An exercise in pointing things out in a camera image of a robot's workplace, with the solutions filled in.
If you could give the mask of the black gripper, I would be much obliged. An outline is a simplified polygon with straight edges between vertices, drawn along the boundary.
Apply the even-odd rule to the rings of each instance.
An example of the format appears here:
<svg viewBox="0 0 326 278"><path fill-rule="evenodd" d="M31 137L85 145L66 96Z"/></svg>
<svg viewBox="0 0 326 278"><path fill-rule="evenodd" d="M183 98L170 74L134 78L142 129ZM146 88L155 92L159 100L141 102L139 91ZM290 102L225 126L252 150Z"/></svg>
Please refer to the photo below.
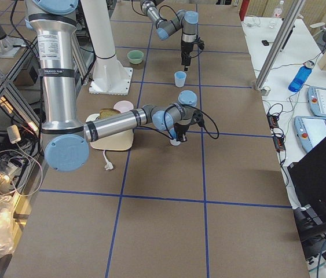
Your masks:
<svg viewBox="0 0 326 278"><path fill-rule="evenodd" d="M191 65L191 52L193 51L192 42L181 41L181 65L184 66L184 71L188 71Z"/></svg>
<svg viewBox="0 0 326 278"><path fill-rule="evenodd" d="M182 125L179 123L174 124L175 137L179 142L186 142L186 132L189 130L190 124Z"/></svg>

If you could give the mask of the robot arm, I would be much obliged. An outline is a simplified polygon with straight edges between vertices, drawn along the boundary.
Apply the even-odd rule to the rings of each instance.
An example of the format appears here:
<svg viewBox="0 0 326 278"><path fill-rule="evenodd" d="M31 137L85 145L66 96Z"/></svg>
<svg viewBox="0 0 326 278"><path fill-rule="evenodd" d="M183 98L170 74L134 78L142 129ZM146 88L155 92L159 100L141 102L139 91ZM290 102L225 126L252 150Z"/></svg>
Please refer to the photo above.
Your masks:
<svg viewBox="0 0 326 278"><path fill-rule="evenodd" d="M181 65L186 72L191 66L191 60L194 56L191 56L194 45L200 50L204 50L204 41L200 39L197 34L197 25L199 21L199 14L190 10L175 11L172 7L163 5L160 8L157 6L162 1L140 1L140 15L148 17L155 25L156 33L161 41L167 40L169 37L181 32ZM174 17L172 19L165 19L160 10L163 7L170 8Z"/></svg>
<svg viewBox="0 0 326 278"><path fill-rule="evenodd" d="M122 66L117 58L105 1L26 1L25 6L27 21L38 40L46 112L41 132L44 157L51 168L74 171L86 163L90 142L148 123L159 130L174 130L177 141L186 140L197 104L197 95L190 90L180 92L177 102L165 108L145 105L104 119L78 119L72 56L78 6L83 9L96 57L90 91L129 92L133 70Z"/></svg>

